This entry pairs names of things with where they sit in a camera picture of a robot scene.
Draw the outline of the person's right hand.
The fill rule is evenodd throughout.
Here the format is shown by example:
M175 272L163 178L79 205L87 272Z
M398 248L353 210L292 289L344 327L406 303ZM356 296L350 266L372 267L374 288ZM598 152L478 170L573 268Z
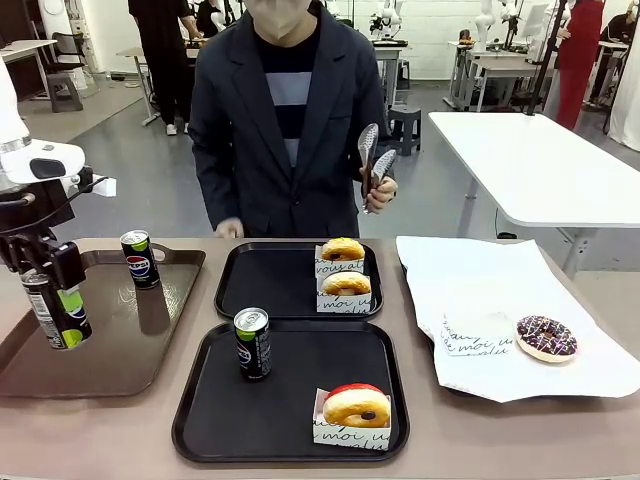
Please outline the person's right hand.
M224 239L239 239L245 236L242 221L237 217L220 221L215 227L215 235Z

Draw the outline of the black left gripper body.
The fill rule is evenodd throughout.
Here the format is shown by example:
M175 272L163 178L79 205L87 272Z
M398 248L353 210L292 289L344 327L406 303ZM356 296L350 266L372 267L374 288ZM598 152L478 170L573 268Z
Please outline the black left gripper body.
M60 180L14 186L1 191L1 237L21 235L24 270L41 270L60 245L54 226L75 218Z

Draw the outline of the person's left hand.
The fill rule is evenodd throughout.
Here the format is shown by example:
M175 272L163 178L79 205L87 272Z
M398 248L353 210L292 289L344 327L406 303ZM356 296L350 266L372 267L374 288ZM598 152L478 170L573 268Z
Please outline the person's left hand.
M377 187L371 188L365 194L364 188L367 186L368 173L365 167L361 167L359 173L362 177L360 193L363 211L366 214L379 214L395 198L398 184L394 178L385 176Z

